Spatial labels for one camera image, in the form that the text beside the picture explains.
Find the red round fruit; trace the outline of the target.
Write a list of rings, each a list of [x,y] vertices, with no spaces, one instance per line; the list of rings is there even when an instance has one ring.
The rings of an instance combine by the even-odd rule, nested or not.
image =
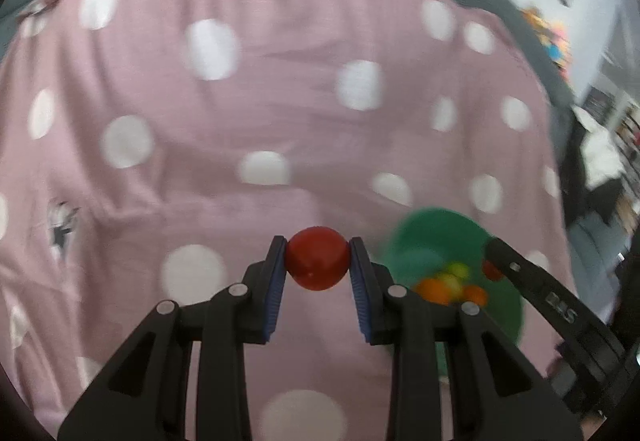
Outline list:
[[[349,269],[349,242],[330,227],[307,227],[288,240],[284,265],[299,286],[325,291],[340,282]]]

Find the orange fruit in bowl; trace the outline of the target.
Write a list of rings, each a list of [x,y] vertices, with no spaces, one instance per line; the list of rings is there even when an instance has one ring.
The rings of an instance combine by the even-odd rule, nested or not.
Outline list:
[[[413,291],[424,300],[437,303],[437,305],[450,305],[452,295],[449,287],[441,279],[427,277],[413,287]]]
[[[489,295],[483,287],[477,285],[464,285],[462,288],[462,302],[472,302],[480,308],[485,308],[489,301]]]

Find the yellow green fruit in bowl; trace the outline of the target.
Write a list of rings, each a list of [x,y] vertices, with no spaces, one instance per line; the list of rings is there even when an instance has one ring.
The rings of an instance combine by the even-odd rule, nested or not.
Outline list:
[[[469,282],[471,269],[463,262],[450,262],[435,274],[435,279],[439,279],[449,289],[452,299],[460,299],[466,283]]]

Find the red fruit in bowl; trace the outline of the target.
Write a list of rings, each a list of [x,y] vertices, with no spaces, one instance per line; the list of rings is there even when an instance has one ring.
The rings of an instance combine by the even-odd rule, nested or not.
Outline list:
[[[499,282],[504,278],[504,274],[487,259],[482,263],[482,271],[491,282]]]

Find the green plastic bowl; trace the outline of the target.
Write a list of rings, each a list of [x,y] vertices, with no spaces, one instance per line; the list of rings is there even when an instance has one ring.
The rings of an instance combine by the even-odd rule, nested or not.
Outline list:
[[[371,265],[374,283],[383,293],[383,328],[373,333],[370,343],[394,347],[393,384],[436,383],[446,377],[439,366],[445,341],[460,346],[472,343],[482,350],[480,334],[492,333],[509,352],[518,351],[523,325],[523,302],[518,290],[502,279],[491,282],[482,271],[485,245],[491,236],[474,221],[446,209],[414,212],[396,229],[387,243],[382,260]],[[413,291],[421,279],[433,277],[435,270],[450,262],[463,262],[471,269],[466,285],[483,287],[489,295],[485,308],[468,302],[474,309],[465,314],[459,302],[437,305]]]

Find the clutter pile at right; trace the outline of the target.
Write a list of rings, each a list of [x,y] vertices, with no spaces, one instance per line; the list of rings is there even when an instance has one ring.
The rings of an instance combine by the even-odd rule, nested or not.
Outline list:
[[[570,261],[578,296],[607,319],[639,227],[639,105],[591,88],[574,115],[563,164]]]

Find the pink polka dot blanket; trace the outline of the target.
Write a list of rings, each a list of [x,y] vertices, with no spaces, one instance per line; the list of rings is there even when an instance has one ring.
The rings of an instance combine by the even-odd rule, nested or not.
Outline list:
[[[35,0],[1,62],[1,362],[50,432],[162,299],[445,207],[570,284],[548,94],[458,0]]]

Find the colourful toys on sofa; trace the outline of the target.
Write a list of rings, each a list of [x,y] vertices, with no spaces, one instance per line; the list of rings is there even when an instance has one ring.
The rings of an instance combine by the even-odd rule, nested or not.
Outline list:
[[[546,20],[540,10],[535,7],[522,9],[521,14],[536,33],[541,45],[559,70],[565,83],[569,85],[570,66],[572,65],[573,57],[564,23],[560,20]]]

